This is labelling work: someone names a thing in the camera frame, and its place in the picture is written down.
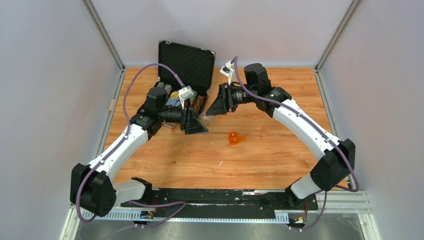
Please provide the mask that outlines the orange pill organizer box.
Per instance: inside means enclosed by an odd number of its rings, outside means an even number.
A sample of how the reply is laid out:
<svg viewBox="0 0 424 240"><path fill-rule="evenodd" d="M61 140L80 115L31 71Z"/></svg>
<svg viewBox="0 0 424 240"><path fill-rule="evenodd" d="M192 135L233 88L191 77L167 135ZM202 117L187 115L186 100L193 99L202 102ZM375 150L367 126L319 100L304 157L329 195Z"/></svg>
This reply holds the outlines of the orange pill organizer box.
<svg viewBox="0 0 424 240"><path fill-rule="evenodd" d="M230 146L238 145L239 143L245 142L246 136L240 135L238 132L229 132L228 133L228 144Z"/></svg>

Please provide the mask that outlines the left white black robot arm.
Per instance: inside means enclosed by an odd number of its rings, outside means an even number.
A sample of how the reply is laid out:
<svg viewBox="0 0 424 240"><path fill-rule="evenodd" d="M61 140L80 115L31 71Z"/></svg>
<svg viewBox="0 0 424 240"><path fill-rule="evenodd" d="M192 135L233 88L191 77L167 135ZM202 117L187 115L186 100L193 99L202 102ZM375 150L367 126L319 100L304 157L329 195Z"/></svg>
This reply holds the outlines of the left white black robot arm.
<svg viewBox="0 0 424 240"><path fill-rule="evenodd" d="M127 120L123 133L98 157L86 165L78 163L72 169L71 203L99 217L106 216L114 206L132 200L142 207L149 206L153 193L147 181L138 177L117 184L112 181L134 152L159 131L163 122L178 123L186 135L208 132L188 102L193 94L190 86L183 87L178 90L181 106L170 107L166 105L169 99L166 89L151 88L145 102Z"/></svg>

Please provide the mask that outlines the clear pill bottle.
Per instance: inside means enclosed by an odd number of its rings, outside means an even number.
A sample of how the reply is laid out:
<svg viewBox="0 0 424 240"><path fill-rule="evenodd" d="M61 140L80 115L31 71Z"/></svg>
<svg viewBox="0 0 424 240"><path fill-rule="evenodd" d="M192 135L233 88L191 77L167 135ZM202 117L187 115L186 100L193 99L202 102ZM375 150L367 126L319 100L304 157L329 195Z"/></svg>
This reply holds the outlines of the clear pill bottle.
<svg viewBox="0 0 424 240"><path fill-rule="evenodd" d="M211 123L211 117L207 116L204 112L198 116L198 120L205 126Z"/></svg>

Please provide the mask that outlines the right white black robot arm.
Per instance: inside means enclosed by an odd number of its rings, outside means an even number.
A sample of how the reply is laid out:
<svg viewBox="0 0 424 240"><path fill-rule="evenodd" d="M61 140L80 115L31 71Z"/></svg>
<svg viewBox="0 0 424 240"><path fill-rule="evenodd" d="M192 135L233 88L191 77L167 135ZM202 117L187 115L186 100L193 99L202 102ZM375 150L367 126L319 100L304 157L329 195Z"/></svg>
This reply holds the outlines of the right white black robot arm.
<svg viewBox="0 0 424 240"><path fill-rule="evenodd" d="M260 63L244 67L246 83L242 83L235 62L229 61L220 69L228 78L219 85L218 95L209 109L208 116L234 112L241 104L255 103L268 116L286 126L312 152L317 164L310 173L286 188L286 204L298 209L306 197L319 191L330 191L338 183L353 174L356 146L350 139L340 140L327 132L309 117L281 87L272 86L266 68Z"/></svg>

